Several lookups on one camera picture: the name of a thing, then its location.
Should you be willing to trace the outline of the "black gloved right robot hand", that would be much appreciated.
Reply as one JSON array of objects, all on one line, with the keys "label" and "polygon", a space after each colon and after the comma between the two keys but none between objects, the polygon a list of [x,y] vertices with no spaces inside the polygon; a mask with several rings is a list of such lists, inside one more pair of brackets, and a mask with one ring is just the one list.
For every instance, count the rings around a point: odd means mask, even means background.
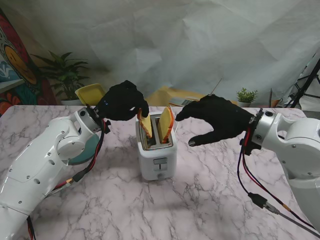
[{"label": "black gloved right robot hand", "polygon": [[196,135],[188,141],[189,146],[195,147],[237,137],[248,128],[253,116],[231,101],[212,94],[184,106],[175,120],[180,122],[195,118],[204,120],[213,127],[213,131]]}]

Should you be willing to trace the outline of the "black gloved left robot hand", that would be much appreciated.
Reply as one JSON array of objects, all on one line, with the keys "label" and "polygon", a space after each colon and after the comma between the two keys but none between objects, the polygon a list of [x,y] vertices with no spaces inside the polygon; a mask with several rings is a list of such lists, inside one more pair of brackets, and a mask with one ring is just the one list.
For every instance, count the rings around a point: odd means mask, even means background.
[{"label": "black gloved left robot hand", "polygon": [[112,86],[94,110],[99,117],[113,121],[128,121],[138,112],[144,118],[149,115],[149,106],[143,94],[128,80]]}]

